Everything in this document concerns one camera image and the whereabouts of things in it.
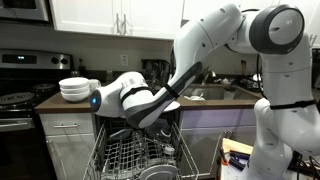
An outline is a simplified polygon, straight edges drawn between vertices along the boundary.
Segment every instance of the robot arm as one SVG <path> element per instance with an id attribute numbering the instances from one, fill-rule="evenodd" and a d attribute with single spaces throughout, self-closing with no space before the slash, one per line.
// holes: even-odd
<path id="1" fill-rule="evenodd" d="M 179 30 L 174 40 L 176 73 L 157 94 L 151 93 L 141 74 L 127 72 L 94 91 L 91 108 L 97 115 L 123 116 L 133 127 L 144 128 L 197 78 L 203 60 L 218 47 L 227 44 L 236 52 L 258 53 L 269 101 L 262 99 L 255 105 L 257 140 L 240 179 L 281 179 L 292 149 L 320 154 L 320 116 L 310 82 L 311 49 L 303 30 L 303 16 L 295 7 L 281 5 L 242 14 L 227 4 Z"/>
<path id="2" fill-rule="evenodd" d="M 93 111 L 100 116 L 124 115 L 136 128 L 151 125 L 200 75 L 203 60 L 229 42 L 241 23 L 241 12 L 234 4 L 217 9 L 206 18 L 190 21 L 174 40 L 176 72 L 167 86 L 153 96 L 139 73 L 125 73 L 109 86 L 93 92 Z"/>

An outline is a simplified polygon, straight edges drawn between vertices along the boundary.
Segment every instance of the countertop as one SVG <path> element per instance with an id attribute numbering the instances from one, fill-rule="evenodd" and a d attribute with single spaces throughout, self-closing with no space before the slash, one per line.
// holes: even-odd
<path id="1" fill-rule="evenodd" d="M 217 85 L 206 85 L 207 87 L 217 87 Z M 251 109 L 256 101 L 262 96 L 260 93 L 253 93 L 247 91 L 241 87 L 234 86 L 242 91 L 250 93 L 256 96 L 256 99 L 247 100 L 206 100 L 206 101 L 190 101 L 183 96 L 177 99 L 180 103 L 178 110 L 209 110 L 209 109 Z M 313 90 L 315 99 L 320 98 L 320 90 Z M 81 103 L 70 103 L 64 100 L 61 93 L 53 95 L 35 108 L 38 114 L 48 113 L 88 113 L 91 112 L 89 100 L 85 100 Z"/>

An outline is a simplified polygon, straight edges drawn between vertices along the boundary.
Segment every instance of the dishwasher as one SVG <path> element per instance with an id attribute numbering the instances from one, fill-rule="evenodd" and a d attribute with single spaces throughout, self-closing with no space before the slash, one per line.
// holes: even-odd
<path id="1" fill-rule="evenodd" d="M 131 129 L 121 118 L 99 122 L 83 180 L 198 179 L 193 157 L 170 112 L 145 129 Z"/>

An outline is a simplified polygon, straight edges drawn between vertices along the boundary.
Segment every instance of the plate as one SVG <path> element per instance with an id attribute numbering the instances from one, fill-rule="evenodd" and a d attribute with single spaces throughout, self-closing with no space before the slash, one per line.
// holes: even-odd
<path id="1" fill-rule="evenodd" d="M 178 169 L 171 165 L 157 165 L 144 170 L 140 174 L 140 180 L 167 180 L 173 179 L 178 173 Z"/>
<path id="2" fill-rule="evenodd" d="M 163 112 L 173 111 L 178 107 L 180 107 L 180 103 L 178 103 L 177 101 L 173 101 Z"/>

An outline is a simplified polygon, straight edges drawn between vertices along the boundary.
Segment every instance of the stove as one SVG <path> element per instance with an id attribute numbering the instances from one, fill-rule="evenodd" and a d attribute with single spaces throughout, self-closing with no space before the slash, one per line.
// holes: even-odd
<path id="1" fill-rule="evenodd" d="M 72 70 L 68 54 L 0 49 L 1 179 L 56 179 L 34 108 L 59 92 Z"/>

